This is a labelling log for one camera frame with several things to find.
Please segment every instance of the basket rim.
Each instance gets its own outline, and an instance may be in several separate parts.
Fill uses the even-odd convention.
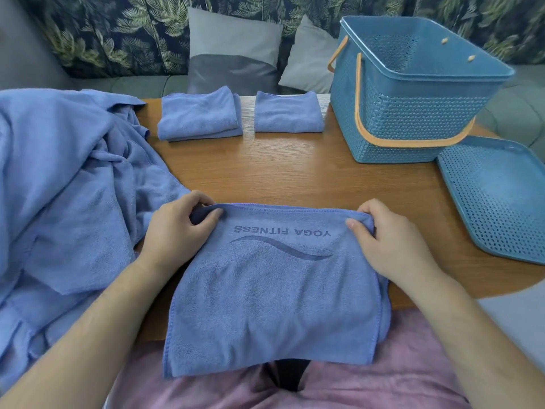
[[[424,74],[413,74],[413,73],[401,73],[397,72],[395,70],[392,70],[386,65],[367,47],[367,45],[364,43],[363,40],[361,40],[356,33],[352,30],[350,27],[350,23],[347,23],[348,20],[354,20],[358,19],[361,20],[364,18],[365,20],[412,20],[412,21],[421,21],[421,22],[428,22],[432,24],[433,26],[440,27],[442,30],[446,30],[449,33],[449,37],[453,37],[457,40],[461,40],[463,42],[469,43],[473,45],[475,48],[480,50],[483,54],[487,55],[487,58],[490,60],[495,61],[497,64],[502,66],[506,72],[501,75],[463,75],[463,76],[450,76],[450,75],[424,75]],[[344,28],[346,33],[348,34],[348,37],[354,41],[357,46],[360,48],[361,52],[364,54],[364,56],[369,59],[377,68],[378,70],[385,76],[397,80],[404,80],[404,81],[422,81],[422,82],[504,82],[511,78],[515,74],[515,70],[509,66],[508,64],[505,64],[503,61],[499,60],[498,58],[494,57],[492,54],[486,52],[485,50],[481,49],[478,46],[475,46],[473,43],[471,43],[469,40],[464,39],[463,37],[460,37],[458,34],[454,33],[453,31],[449,30],[445,26],[440,25],[439,23],[431,20],[430,18],[426,17],[407,17],[407,16],[395,16],[395,17],[386,17],[386,16],[344,16],[341,18],[341,26]]]

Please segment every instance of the forearm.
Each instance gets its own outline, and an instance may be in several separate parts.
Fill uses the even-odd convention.
[[[162,282],[128,266],[2,399],[0,408],[101,408]]]
[[[405,288],[433,327],[473,409],[542,408],[545,376],[443,273]]]

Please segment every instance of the lap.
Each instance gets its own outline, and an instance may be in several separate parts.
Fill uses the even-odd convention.
[[[162,377],[163,342],[137,346],[110,408],[469,408],[446,355],[417,310],[392,314],[372,365],[310,362],[298,391],[276,387],[275,365],[174,379]]]

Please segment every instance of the wood grain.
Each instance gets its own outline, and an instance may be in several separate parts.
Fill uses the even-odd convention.
[[[163,142],[157,138],[161,100],[147,100],[137,115],[171,172],[189,189],[206,192],[217,202],[356,209],[379,198],[418,225],[439,265],[474,298],[525,289],[545,277],[543,266],[494,257],[473,244],[434,162],[355,162],[328,106],[329,95],[319,95],[324,132],[296,135],[254,133],[255,97],[241,100],[242,137]],[[471,134],[495,136],[479,126]],[[140,340],[165,338],[168,307],[180,278],[178,273],[158,296]],[[394,309],[413,306],[393,284],[390,299]]]

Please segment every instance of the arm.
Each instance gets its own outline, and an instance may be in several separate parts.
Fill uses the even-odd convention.
[[[3,408],[101,408],[156,295],[204,244],[222,210],[197,226],[189,213],[213,204],[194,191],[153,214],[138,260],[0,399]]]
[[[360,206],[377,227],[373,238],[347,220],[375,270],[409,295],[432,326],[473,409],[542,408],[545,376],[462,286],[443,273],[417,227],[373,199]]]

